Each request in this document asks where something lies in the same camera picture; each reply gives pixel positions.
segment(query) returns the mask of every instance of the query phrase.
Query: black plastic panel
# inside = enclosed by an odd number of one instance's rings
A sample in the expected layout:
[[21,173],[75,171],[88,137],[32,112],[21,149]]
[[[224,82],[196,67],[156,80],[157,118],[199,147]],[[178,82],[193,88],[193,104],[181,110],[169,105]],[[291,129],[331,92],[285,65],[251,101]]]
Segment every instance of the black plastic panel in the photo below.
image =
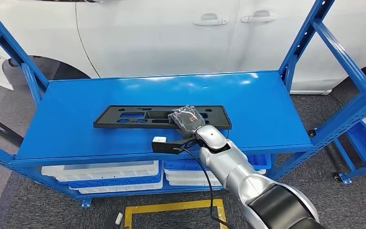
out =
[[[178,129],[169,123],[168,114],[182,106],[120,106],[111,105],[93,122],[93,127],[104,128],[163,128]],[[231,129],[231,121],[223,106],[196,106],[207,125]]]

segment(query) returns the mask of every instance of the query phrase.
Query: yellow floor marking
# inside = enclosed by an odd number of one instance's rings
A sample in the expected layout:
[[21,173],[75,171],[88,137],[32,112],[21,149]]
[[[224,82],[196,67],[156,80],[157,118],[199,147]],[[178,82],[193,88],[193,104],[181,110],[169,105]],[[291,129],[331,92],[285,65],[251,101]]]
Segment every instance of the yellow floor marking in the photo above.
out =
[[[218,218],[222,221],[226,221],[225,211],[224,211],[224,204],[222,203],[222,199],[214,199],[213,200],[213,206],[217,207]],[[154,205],[126,207],[125,208],[124,226],[125,227],[130,227],[130,229],[132,229],[132,215],[136,214],[136,213],[149,213],[149,212],[159,212],[159,211],[175,211],[175,210],[183,210],[183,209],[209,208],[209,207],[210,207],[210,200],[209,199],[188,201],[188,202],[179,202],[179,203],[154,204]],[[227,229],[227,227],[220,224],[220,229]]]

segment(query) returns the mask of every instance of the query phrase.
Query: blue shelving unit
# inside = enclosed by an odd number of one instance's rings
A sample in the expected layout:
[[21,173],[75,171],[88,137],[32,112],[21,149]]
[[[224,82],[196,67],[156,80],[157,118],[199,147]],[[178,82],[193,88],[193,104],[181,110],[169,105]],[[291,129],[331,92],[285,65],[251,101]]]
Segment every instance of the blue shelving unit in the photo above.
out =
[[[207,104],[225,107],[233,127],[223,134],[247,155],[267,155],[274,161],[278,153],[294,153],[281,166],[268,171],[269,177],[279,179],[366,117],[366,76],[322,22],[333,2],[315,1],[278,70],[245,73],[48,81],[0,22],[0,45],[22,68],[37,106],[17,155],[0,149],[0,165],[81,201],[83,207],[89,207],[96,197],[207,190],[208,187],[169,186],[164,179],[163,188],[158,190],[80,194],[36,169],[50,165],[188,159],[186,153],[152,152],[154,136],[179,139],[175,130],[100,129],[93,128],[92,123],[110,104]],[[295,65],[316,33],[360,94],[310,138],[289,91]]]

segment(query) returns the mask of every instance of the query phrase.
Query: floor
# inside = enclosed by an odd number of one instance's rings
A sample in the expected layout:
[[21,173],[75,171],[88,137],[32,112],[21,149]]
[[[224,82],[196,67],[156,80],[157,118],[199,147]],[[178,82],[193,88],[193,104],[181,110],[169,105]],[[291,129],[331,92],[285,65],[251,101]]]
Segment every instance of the floor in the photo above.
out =
[[[56,73],[60,77],[66,72],[55,63],[41,61],[38,65],[46,75],[54,76]],[[34,103],[20,71],[13,68],[7,70],[11,71],[10,79],[15,91],[0,87],[0,120],[22,135],[34,112]],[[293,95],[292,100],[305,128],[310,129],[334,114],[355,93],[352,83],[345,81],[328,96]],[[352,159],[361,163],[343,137],[341,142],[351,153]],[[0,147],[9,152],[16,150],[2,140]],[[280,155],[278,163],[288,156]],[[366,176],[354,179],[351,185],[343,185],[332,179],[331,173],[335,171],[345,171],[345,166],[336,150],[329,146],[281,181],[297,187],[311,199],[319,212],[321,222],[327,228],[366,229]],[[218,191],[215,195],[224,202],[227,221],[236,228],[245,228],[241,211],[231,194]],[[0,229],[99,229],[112,210],[123,211],[127,206],[199,199],[209,199],[209,193],[100,198],[92,202],[91,208],[83,209],[80,203],[70,198],[0,169]],[[203,208],[137,214],[132,221],[134,229],[218,227]]]

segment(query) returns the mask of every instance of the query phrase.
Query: car door handle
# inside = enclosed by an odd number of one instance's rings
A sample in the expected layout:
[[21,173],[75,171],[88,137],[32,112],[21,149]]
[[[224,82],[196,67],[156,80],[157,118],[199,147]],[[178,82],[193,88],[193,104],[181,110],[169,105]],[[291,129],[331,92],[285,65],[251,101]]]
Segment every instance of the car door handle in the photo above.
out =
[[228,23],[228,20],[218,18],[215,13],[205,13],[199,21],[193,22],[195,25],[225,25],[226,23]]
[[277,16],[268,10],[258,10],[252,16],[241,17],[243,23],[269,22],[277,19]]

